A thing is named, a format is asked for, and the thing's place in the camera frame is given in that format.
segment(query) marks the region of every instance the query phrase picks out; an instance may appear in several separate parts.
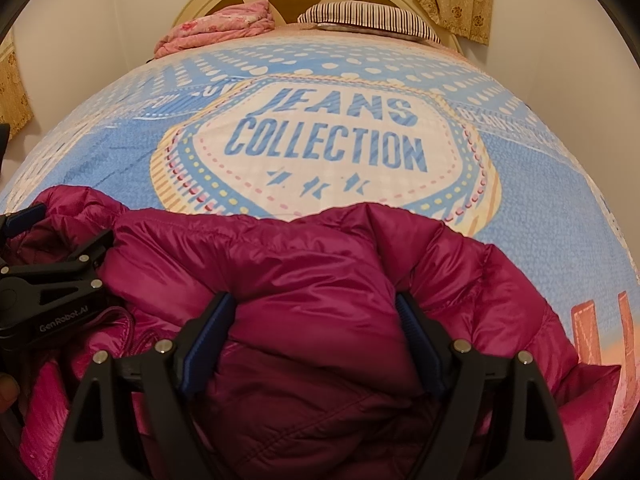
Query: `pillow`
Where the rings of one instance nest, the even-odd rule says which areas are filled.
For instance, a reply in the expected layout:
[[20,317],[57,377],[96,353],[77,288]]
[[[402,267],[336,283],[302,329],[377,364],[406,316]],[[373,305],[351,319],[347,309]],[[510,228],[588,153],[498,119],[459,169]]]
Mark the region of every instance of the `pillow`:
[[379,30],[378,28],[358,27],[357,25],[340,25],[338,23],[318,23],[316,28],[320,30],[330,30],[333,32],[353,32],[356,34],[373,34],[375,36],[385,36],[386,38],[396,38],[397,40],[406,41],[424,41],[419,36],[409,36],[408,34],[400,34],[399,32],[389,32],[388,30]]
[[348,0],[315,4],[298,16],[298,22],[355,25],[440,43],[433,29],[414,12],[370,2]]

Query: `bedspread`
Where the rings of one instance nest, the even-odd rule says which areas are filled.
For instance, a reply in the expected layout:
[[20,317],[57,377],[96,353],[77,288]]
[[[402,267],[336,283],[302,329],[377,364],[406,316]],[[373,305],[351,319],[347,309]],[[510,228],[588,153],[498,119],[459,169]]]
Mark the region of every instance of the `bedspread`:
[[640,286],[615,218],[540,118],[449,50],[277,29],[154,60],[49,132],[0,207],[55,184],[189,214],[378,202],[441,220],[523,270],[582,362],[624,365],[594,464],[638,403]]

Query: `pink pillow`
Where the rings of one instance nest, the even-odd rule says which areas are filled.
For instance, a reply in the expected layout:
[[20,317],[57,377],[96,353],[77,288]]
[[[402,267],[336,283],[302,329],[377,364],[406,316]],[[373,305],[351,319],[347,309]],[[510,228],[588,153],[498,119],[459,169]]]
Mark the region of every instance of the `pink pillow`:
[[274,28],[275,22],[267,0],[229,6],[210,16],[176,25],[158,41],[154,57],[159,59],[187,48],[258,36]]

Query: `quilted nylon fabric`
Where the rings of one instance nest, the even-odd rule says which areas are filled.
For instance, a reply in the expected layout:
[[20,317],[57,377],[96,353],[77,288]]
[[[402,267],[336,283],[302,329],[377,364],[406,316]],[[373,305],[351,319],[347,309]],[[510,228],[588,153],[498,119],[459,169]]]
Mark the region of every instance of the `quilted nylon fabric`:
[[577,475],[596,451],[620,368],[579,364],[558,316],[505,255],[441,222],[377,204],[288,223],[132,211],[65,186],[37,201],[46,219],[3,257],[52,261],[113,228],[98,272],[126,302],[33,364],[20,453],[41,480],[52,478],[67,395],[91,355],[135,354],[171,338],[220,290],[238,300],[236,322],[194,416],[241,479],[404,478],[438,406],[420,389],[394,308],[399,290],[482,352],[532,352]]

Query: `blue gripper pad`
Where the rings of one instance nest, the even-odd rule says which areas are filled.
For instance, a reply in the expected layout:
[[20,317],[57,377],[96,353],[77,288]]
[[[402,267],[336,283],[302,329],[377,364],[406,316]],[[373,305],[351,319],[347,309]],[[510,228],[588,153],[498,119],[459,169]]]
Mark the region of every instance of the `blue gripper pad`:
[[[396,295],[396,310],[422,387],[426,392],[442,399],[450,389],[446,378],[450,354],[446,348],[446,339],[442,337],[444,329],[436,321],[427,319],[418,306],[412,308],[402,294]],[[433,325],[431,328],[434,328],[438,341],[431,341],[418,316],[424,318],[423,323]]]
[[44,219],[47,213],[46,204],[35,204],[27,209],[17,211],[6,218],[2,234],[7,238],[13,238],[28,231],[34,224]]
[[236,301],[228,292],[222,292],[199,318],[191,319],[180,330],[174,369],[178,390],[185,397],[204,391],[235,319]]

